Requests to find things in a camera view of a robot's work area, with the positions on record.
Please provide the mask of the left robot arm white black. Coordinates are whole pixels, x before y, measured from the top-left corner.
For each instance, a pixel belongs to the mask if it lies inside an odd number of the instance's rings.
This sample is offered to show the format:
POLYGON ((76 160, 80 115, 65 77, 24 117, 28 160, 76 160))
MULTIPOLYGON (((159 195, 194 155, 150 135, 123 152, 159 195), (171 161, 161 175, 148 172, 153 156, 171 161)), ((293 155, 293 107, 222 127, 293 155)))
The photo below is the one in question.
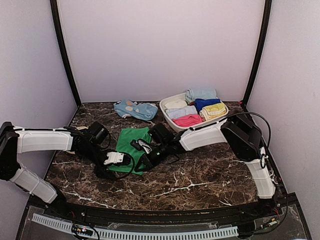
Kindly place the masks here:
POLYGON ((4 122, 0 128, 0 178, 10 181, 51 205, 60 218, 71 213, 66 198, 56 187, 19 164, 19 154, 38 151, 64 151, 92 161, 97 173, 108 178, 107 166, 116 163, 115 153, 101 148, 109 135, 100 123, 90 127, 23 128, 4 122))

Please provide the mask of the green towel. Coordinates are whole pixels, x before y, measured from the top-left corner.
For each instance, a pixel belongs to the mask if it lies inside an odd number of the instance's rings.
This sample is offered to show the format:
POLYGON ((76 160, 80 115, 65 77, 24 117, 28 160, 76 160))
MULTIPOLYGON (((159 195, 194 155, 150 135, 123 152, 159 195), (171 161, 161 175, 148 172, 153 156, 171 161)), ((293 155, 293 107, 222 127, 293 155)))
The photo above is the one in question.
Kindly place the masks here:
POLYGON ((132 169, 132 167, 136 166, 140 157, 145 152, 143 150, 138 151, 133 146, 131 146, 131 141, 142 139, 145 142, 150 143, 151 136, 148 134, 149 130, 150 129, 148 127, 124 128, 121 130, 115 150, 118 152, 129 154, 134 159, 134 163, 131 161, 129 165, 121 165, 121 166, 112 165, 109 167, 111 171, 128 173, 132 169))

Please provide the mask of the yellow-green crocodile towel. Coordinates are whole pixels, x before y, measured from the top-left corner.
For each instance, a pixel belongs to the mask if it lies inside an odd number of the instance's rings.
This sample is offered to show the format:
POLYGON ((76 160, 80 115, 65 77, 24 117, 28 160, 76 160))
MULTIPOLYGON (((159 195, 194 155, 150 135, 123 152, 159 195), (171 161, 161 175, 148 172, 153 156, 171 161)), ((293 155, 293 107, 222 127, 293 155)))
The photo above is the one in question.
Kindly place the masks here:
POLYGON ((209 121, 224 115, 226 112, 227 109, 225 105, 220 102, 213 105, 204 106, 199 112, 199 115, 206 121, 209 121))

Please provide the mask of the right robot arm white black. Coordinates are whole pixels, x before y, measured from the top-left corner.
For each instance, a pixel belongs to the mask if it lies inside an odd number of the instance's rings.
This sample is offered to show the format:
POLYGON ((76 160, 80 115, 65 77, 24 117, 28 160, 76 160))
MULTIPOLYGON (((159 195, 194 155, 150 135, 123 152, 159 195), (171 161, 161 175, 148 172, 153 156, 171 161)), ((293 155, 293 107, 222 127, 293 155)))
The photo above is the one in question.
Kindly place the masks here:
POLYGON ((255 213, 266 217, 275 208, 271 199, 276 184, 267 167, 268 144, 264 144, 261 129, 248 117, 248 113, 235 113, 219 121, 200 127, 190 127, 177 134, 170 132, 162 123, 148 131, 156 146, 147 144, 139 162, 147 172, 170 155, 179 155, 195 149, 227 143, 233 154, 244 162, 254 180, 257 195, 262 201, 255 205, 255 213))

